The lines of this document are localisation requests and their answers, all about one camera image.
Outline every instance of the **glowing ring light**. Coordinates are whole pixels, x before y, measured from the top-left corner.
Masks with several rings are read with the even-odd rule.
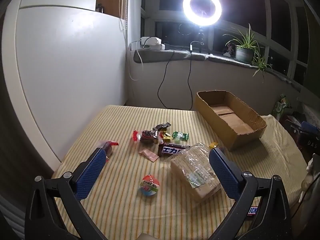
[[[222,8],[219,0],[211,0],[211,1],[214,3],[216,7],[216,11],[214,15],[212,15],[210,18],[203,18],[196,15],[191,9],[191,6],[190,6],[191,0],[183,0],[183,11],[190,21],[192,21],[193,23],[199,26],[208,26],[208,25],[214,24],[219,20],[222,13]]]

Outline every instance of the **yellow striped cloth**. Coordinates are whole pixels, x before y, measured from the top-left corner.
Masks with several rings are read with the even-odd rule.
[[[271,115],[263,119],[268,126],[260,140],[233,152],[225,150],[225,154],[241,170],[249,170],[256,177],[280,175],[292,205],[299,195],[306,164],[279,122]],[[162,240],[207,239],[233,205],[223,189],[201,204],[194,203],[181,182],[172,176],[166,157],[152,163],[138,153],[142,146],[132,142],[132,131],[150,130],[166,122],[172,124],[170,133],[189,133],[189,145],[197,142],[209,145],[216,141],[223,147],[198,112],[107,106],[74,143],[53,176],[57,178],[65,171],[74,171],[90,156],[98,140],[119,142],[89,196],[81,201],[109,240],[134,240],[141,233]],[[156,152],[157,146],[150,149]],[[154,197],[144,197],[138,191],[141,179],[147,174],[154,175],[161,184]],[[60,199],[57,199],[57,205],[68,231],[77,235]],[[247,227],[245,223],[239,233]]]

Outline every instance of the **open cardboard box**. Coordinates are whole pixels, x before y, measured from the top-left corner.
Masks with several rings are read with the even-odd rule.
[[[228,150],[261,138],[267,124],[252,108],[227,91],[202,91],[196,108]]]

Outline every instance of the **metal screw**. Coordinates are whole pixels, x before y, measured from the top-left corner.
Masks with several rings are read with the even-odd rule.
[[[252,173],[251,173],[251,172],[248,172],[248,171],[245,171],[245,172],[243,173],[243,175],[244,175],[245,177],[247,177],[247,178],[250,178],[250,177],[252,176]]]
[[[277,180],[277,181],[281,181],[280,176],[278,176],[278,175],[274,175],[273,177],[274,177],[274,179],[275,179],[275,180]]]
[[[68,179],[68,178],[70,178],[72,176],[72,174],[71,174],[71,172],[66,172],[65,174],[63,174],[63,177],[65,178],[65,179]]]
[[[36,181],[36,182],[41,181],[41,176],[36,176],[36,177],[35,177],[35,181]]]

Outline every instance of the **blue textured pad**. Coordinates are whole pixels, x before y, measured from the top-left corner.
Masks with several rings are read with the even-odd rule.
[[[218,155],[218,153],[215,151],[215,149],[212,149],[210,151],[209,162],[228,197],[234,200],[238,200],[241,192],[240,183],[233,175],[231,170],[227,167],[225,162]]]
[[[77,200],[87,198],[105,164],[106,152],[101,149],[76,182],[75,196]]]

